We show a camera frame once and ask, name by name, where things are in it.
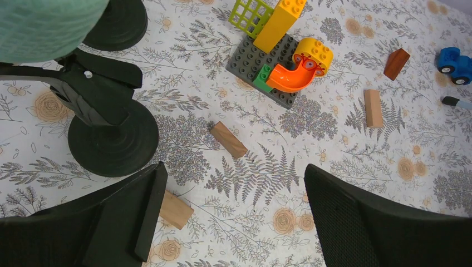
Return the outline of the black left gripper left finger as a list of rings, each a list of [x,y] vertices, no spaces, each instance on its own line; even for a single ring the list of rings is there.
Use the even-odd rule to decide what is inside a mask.
[[[1,220],[2,266],[141,266],[168,173],[160,162],[98,191]]]

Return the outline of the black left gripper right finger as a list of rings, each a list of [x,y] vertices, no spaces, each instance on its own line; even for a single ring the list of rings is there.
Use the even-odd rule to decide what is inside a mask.
[[[417,209],[309,164],[304,183],[327,266],[470,266],[471,219]]]

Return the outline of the light blue music stand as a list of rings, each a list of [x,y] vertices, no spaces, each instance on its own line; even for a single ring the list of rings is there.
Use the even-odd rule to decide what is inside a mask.
[[[460,107],[467,110],[472,110],[472,103],[459,100],[458,98],[445,96],[442,98],[441,102],[448,106]]]

